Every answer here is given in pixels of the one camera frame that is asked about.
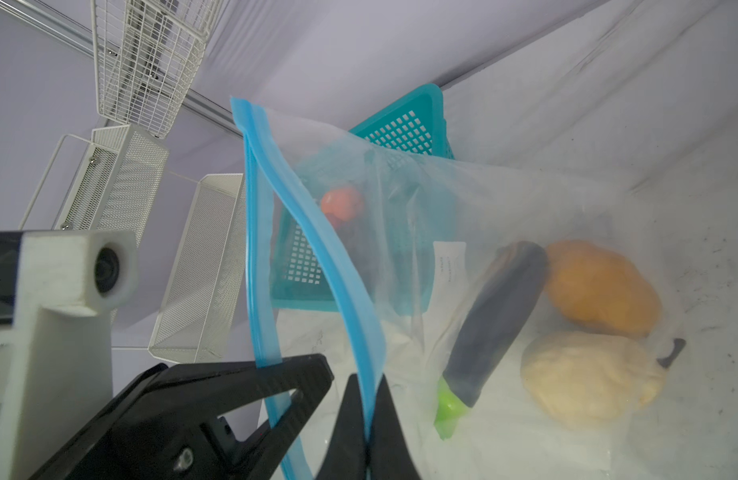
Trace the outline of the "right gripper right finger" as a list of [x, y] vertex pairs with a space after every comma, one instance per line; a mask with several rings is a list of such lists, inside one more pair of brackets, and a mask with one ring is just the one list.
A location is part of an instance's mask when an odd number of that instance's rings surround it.
[[386, 377], [382, 378], [376, 396], [366, 461], [367, 479], [421, 479], [409, 453]]

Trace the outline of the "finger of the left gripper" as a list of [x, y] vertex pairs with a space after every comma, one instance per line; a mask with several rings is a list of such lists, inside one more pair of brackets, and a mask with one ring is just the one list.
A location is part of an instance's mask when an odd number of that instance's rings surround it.
[[269, 479], [279, 468], [316, 407], [331, 388], [333, 374], [321, 354], [290, 357], [257, 368], [251, 362], [177, 365], [158, 372], [148, 385], [212, 383], [230, 393], [224, 414], [278, 395], [289, 400], [278, 419], [270, 419], [259, 445], [244, 455], [229, 479]]

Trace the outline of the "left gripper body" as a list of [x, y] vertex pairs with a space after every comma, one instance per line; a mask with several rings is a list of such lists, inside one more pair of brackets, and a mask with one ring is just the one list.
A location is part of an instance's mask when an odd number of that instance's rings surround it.
[[34, 479], [229, 479], [267, 432], [235, 434], [220, 411], [230, 393], [212, 383], [155, 384], [106, 408]]

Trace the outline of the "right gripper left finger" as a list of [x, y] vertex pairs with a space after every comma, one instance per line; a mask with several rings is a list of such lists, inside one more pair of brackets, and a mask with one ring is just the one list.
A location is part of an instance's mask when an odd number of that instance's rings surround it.
[[349, 377], [317, 480], [364, 480], [367, 446], [357, 375]]

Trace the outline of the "clear zip bag blue zipper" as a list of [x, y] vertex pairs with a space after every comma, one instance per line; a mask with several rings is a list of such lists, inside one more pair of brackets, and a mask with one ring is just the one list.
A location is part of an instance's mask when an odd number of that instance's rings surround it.
[[625, 479], [685, 347], [646, 208], [611, 185], [430, 154], [414, 114], [351, 133], [231, 102], [261, 365], [332, 379], [274, 470], [312, 479], [357, 401], [378, 479]]

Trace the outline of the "cream toy pear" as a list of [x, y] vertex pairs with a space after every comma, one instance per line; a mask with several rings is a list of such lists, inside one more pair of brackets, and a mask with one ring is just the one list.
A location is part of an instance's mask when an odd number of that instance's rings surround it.
[[651, 404], [686, 345], [675, 338], [669, 355], [654, 358], [626, 337], [560, 332], [524, 350], [520, 375], [549, 417], [570, 429], [593, 429]]

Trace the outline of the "black toy eggplant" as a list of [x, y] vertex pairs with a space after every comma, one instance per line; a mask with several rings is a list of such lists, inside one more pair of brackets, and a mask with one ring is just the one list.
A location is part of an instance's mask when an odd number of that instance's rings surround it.
[[434, 428], [451, 438], [531, 317], [549, 271], [546, 250], [529, 241], [498, 250], [463, 303], [464, 317], [437, 386]]

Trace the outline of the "yellow orange toy fruit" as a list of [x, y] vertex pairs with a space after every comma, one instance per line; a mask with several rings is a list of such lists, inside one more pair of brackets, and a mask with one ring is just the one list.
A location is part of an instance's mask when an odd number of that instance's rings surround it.
[[569, 321], [585, 328], [644, 338], [662, 316], [652, 284], [627, 257], [584, 240], [546, 247], [545, 292]]

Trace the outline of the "white mesh shelf lower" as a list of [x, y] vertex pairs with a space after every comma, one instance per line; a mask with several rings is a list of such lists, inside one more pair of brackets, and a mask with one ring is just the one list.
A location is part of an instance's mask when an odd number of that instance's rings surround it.
[[172, 363], [226, 352], [245, 275], [245, 176], [210, 174], [196, 186], [148, 352]]

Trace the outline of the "white mesh shelf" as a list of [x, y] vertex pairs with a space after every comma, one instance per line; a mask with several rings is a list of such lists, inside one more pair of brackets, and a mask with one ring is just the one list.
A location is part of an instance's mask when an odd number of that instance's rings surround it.
[[86, 144], [54, 230], [131, 231], [140, 243], [169, 156], [166, 146], [144, 128], [126, 124], [95, 128], [89, 140], [60, 137], [18, 228], [23, 230], [63, 143]]
[[226, 352], [245, 275], [245, 176], [210, 174], [196, 186], [148, 352], [172, 363]]

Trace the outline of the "white mesh shelf upper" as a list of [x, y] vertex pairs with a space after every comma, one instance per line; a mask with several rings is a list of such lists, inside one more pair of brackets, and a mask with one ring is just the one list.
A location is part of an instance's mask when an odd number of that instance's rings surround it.
[[140, 243], [169, 156], [166, 146], [144, 128], [126, 124], [95, 128], [89, 140], [60, 137], [18, 228], [23, 230], [63, 143], [86, 144], [54, 230], [131, 231]]

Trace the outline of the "red orange toy fruit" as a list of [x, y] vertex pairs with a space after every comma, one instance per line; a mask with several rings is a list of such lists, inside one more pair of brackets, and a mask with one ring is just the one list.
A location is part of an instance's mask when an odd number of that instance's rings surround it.
[[326, 192], [320, 208], [333, 228], [358, 218], [364, 210], [364, 199], [358, 189], [352, 186], [332, 189]]

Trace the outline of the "teal plastic basket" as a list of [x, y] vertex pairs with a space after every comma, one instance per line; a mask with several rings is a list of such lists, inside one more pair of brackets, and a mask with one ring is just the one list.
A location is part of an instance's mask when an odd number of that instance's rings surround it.
[[362, 194], [358, 218], [339, 229], [326, 220], [381, 316], [424, 313], [434, 244], [453, 237], [454, 196], [423, 170], [428, 159], [453, 156], [441, 89], [422, 85], [349, 131], [283, 115], [270, 120], [284, 160], [319, 213], [332, 189], [352, 186]]

